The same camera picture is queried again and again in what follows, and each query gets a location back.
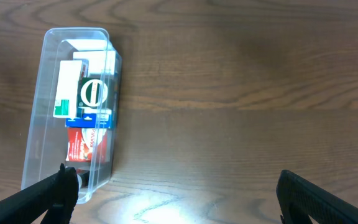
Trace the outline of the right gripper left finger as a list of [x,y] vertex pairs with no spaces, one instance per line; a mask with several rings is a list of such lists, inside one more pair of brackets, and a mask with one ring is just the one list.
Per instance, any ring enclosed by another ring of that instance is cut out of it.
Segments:
[[76,170],[65,167],[20,192],[0,201],[0,223],[69,223],[78,200]]

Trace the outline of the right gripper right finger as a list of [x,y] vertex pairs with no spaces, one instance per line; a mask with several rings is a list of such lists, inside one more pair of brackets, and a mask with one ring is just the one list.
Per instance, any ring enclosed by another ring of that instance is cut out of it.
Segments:
[[282,170],[276,194],[284,224],[358,224],[358,208],[289,171]]

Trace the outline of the red Panadol box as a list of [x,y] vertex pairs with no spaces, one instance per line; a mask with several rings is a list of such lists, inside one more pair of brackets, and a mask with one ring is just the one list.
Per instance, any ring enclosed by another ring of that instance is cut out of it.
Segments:
[[96,156],[99,162],[109,160],[107,129],[68,128],[66,161],[91,162]]

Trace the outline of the clear plastic container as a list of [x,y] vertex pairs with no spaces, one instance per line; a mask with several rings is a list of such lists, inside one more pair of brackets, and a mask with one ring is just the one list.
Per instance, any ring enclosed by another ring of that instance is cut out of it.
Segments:
[[116,125],[112,129],[107,129],[107,162],[99,162],[96,156],[93,156],[91,162],[70,162],[66,161],[69,128],[65,125],[66,119],[53,117],[60,62],[74,60],[74,52],[100,50],[117,52],[108,32],[99,27],[54,28],[45,34],[27,138],[21,185],[23,189],[54,174],[62,164],[76,170],[80,204],[89,201],[93,193],[109,181]]

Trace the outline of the white green medicine box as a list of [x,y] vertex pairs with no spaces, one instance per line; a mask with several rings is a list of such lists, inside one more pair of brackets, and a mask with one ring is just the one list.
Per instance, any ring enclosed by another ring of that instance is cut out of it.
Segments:
[[74,119],[78,116],[78,83],[87,71],[82,60],[62,60],[53,109],[54,118]]

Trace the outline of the green white round-logo box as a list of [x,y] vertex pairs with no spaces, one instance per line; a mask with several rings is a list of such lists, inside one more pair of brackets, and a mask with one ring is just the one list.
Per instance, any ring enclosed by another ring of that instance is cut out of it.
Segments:
[[108,99],[108,85],[98,78],[82,78],[78,84],[77,107],[82,114],[95,113]]

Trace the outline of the blue tall medicine box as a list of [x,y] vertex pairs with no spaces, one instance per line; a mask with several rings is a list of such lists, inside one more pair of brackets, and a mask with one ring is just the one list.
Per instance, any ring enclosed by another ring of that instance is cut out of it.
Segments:
[[78,116],[74,119],[66,119],[65,125],[70,128],[112,129],[116,125],[121,56],[114,50],[83,51],[74,52],[73,59],[82,60],[88,65],[87,71],[81,79],[86,77],[98,78],[108,85],[109,91],[108,99],[96,109],[95,113],[82,114],[81,110],[78,109]]

